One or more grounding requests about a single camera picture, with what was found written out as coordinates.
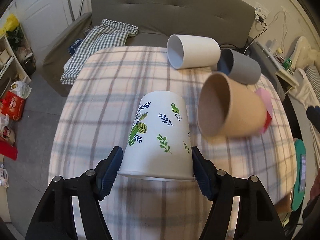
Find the white leaf-print paper cup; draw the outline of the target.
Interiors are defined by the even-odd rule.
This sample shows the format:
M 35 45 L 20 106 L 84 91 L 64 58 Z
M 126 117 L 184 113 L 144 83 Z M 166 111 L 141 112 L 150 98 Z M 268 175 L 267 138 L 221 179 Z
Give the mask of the white leaf-print paper cup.
M 181 96 L 170 91 L 143 96 L 118 174 L 164 181 L 194 179 L 187 108 Z

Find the brown paper cup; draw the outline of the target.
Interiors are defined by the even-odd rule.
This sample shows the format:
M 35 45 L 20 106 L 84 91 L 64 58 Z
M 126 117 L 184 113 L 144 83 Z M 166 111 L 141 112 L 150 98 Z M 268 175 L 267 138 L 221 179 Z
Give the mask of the brown paper cup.
M 201 89 L 197 124 L 204 137 L 247 137 L 267 120 L 261 97 L 221 72 L 210 75 Z

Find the grey plastic cup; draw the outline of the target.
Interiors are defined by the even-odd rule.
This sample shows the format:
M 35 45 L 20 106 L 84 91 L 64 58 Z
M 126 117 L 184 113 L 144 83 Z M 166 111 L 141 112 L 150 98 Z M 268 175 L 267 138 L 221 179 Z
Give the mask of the grey plastic cup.
M 257 61 L 228 48 L 221 51 L 217 70 L 244 85 L 254 85 L 261 77 L 261 68 Z

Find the white plastic cup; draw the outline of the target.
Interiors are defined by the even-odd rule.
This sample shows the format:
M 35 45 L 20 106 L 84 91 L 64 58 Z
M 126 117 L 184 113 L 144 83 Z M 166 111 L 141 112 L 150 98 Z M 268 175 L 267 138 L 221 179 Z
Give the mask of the white plastic cup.
M 221 50 L 210 37 L 175 34 L 167 41 L 167 56 L 175 69 L 210 67 L 219 61 Z

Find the green round object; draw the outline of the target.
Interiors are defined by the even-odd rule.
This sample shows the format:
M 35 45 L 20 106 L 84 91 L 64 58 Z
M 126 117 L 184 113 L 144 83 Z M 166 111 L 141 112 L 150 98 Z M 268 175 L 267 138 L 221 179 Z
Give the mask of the green round object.
M 303 202 L 306 186 L 306 149 L 300 139 L 295 141 L 297 177 L 292 191 L 292 211 L 298 210 Z

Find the red white bag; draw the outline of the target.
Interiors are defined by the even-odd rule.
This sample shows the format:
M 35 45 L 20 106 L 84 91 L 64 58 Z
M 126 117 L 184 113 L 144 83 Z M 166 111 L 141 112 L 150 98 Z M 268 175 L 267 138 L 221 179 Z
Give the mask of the red white bag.
M 15 144 L 15 133 L 9 127 L 9 116 L 1 114 L 1 151 L 0 154 L 12 160 L 17 159 L 18 150 Z

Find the plaid tablecloth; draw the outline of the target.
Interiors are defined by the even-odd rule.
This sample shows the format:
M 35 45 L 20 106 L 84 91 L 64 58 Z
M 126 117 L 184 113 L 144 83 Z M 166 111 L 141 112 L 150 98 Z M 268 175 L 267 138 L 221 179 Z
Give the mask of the plaid tablecloth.
M 272 202 L 296 181 L 293 136 L 281 100 L 262 76 L 251 90 L 271 94 L 273 118 L 261 135 L 204 138 L 196 123 L 199 93 L 210 68 L 175 70 L 158 47 L 119 47 L 92 55 L 71 88 L 56 130 L 49 176 L 77 177 L 114 146 L 125 147 L 141 98 L 168 90 L 184 98 L 191 143 L 230 175 L 257 176 Z M 118 176 L 100 204 L 114 239 L 198 239 L 211 203 L 195 181 L 147 181 Z

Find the red shopping bag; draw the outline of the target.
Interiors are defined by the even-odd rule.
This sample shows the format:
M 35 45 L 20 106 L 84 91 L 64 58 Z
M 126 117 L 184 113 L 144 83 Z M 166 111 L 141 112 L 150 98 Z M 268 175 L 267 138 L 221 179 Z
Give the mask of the red shopping bag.
M 11 120 L 19 121 L 25 106 L 25 100 L 11 91 L 7 91 L 1 99 L 1 113 L 7 115 Z

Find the pink red paper item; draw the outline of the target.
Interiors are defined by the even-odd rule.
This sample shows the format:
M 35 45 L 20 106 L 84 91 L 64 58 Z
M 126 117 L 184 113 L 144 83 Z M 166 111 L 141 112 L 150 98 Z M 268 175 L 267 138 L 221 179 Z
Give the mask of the pink red paper item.
M 266 108 L 266 120 L 263 128 L 260 130 L 260 133 L 265 133 L 266 130 L 269 128 L 273 118 L 273 105 L 271 95 L 267 90 L 262 88 L 257 89 L 255 93 L 257 94 L 257 96 L 259 96 L 259 98 L 261 98 Z

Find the white shelf unit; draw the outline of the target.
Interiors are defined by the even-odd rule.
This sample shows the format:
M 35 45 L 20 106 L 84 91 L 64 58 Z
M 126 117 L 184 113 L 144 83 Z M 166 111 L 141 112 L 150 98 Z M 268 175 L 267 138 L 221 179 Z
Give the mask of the white shelf unit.
M 33 52 L 20 25 L 1 35 L 1 98 L 8 91 L 28 97 L 31 74 L 35 72 Z

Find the checked green-white blanket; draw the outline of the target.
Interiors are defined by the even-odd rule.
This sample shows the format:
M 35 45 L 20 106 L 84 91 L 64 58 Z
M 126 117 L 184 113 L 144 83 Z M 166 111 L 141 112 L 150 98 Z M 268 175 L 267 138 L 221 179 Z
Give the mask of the checked green-white blanket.
M 76 48 L 74 54 L 63 67 L 60 78 L 63 85 L 72 85 L 87 59 L 99 50 L 122 47 L 130 37 L 135 37 L 139 28 L 135 25 L 104 19 L 95 26 Z

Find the yellow plastic bag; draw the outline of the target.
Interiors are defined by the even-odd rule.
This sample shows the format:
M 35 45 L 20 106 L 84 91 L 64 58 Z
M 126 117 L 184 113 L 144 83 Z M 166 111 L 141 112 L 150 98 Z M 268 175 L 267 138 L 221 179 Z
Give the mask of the yellow plastic bag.
M 3 27 L 1 27 L 0 35 L 4 35 L 7 31 L 14 31 L 17 27 L 19 27 L 20 23 L 17 17 L 14 14 L 10 14 L 7 17 L 7 20 Z

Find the white door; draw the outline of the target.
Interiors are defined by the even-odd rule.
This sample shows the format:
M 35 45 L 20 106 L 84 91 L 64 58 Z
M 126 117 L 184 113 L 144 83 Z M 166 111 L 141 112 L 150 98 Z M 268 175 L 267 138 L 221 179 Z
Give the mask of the white door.
M 71 0 L 75 20 L 90 12 L 91 0 Z M 17 18 L 35 59 L 71 25 L 67 0 L 15 0 Z

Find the grey sofa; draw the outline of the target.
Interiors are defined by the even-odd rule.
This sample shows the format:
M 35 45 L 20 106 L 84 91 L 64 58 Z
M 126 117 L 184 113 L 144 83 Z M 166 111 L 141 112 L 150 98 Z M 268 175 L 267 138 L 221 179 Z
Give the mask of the grey sofa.
M 37 67 L 58 94 L 71 87 L 60 81 L 70 55 L 68 47 L 84 38 L 88 27 L 114 20 L 138 27 L 127 46 L 165 47 L 173 34 L 205 36 L 219 44 L 243 48 L 254 23 L 255 9 L 242 0 L 91 0 L 92 10 L 71 23 L 45 50 Z

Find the wall power socket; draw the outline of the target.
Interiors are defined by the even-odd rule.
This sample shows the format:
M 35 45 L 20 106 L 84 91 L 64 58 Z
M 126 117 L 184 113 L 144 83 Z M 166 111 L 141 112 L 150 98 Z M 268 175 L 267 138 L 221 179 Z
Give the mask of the wall power socket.
M 255 21 L 256 22 L 263 22 L 264 20 L 267 19 L 269 15 L 269 11 L 260 3 L 256 2 L 255 3 Z

